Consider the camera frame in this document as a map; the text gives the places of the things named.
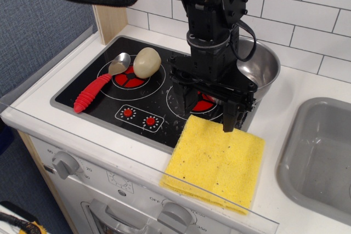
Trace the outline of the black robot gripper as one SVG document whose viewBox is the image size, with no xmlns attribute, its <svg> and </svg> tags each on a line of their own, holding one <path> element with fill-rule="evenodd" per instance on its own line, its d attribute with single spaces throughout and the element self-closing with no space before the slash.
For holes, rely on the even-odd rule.
<svg viewBox="0 0 351 234">
<path fill-rule="evenodd" d="M 198 92 L 212 96 L 223 104 L 224 132 L 232 132 L 237 112 L 251 111 L 256 102 L 257 85 L 237 68 L 238 60 L 247 62 L 253 57 L 256 45 L 241 56 L 236 31 L 228 31 L 216 41 L 205 41 L 188 33 L 187 41 L 190 55 L 168 59 L 179 109 L 188 114 L 198 102 Z"/>
</svg>

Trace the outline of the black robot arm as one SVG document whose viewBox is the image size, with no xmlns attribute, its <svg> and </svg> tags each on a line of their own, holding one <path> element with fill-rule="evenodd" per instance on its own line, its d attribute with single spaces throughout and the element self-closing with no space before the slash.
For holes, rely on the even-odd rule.
<svg viewBox="0 0 351 234">
<path fill-rule="evenodd" d="M 197 93 L 218 99 L 223 104 L 223 129 L 241 128 L 253 109 L 257 85 L 237 68 L 250 61 L 256 47 L 239 54 L 239 30 L 253 34 L 242 21 L 248 0 L 181 0 L 189 30 L 186 40 L 189 56 L 169 58 L 170 78 L 180 109 L 189 113 L 196 105 Z"/>
</svg>

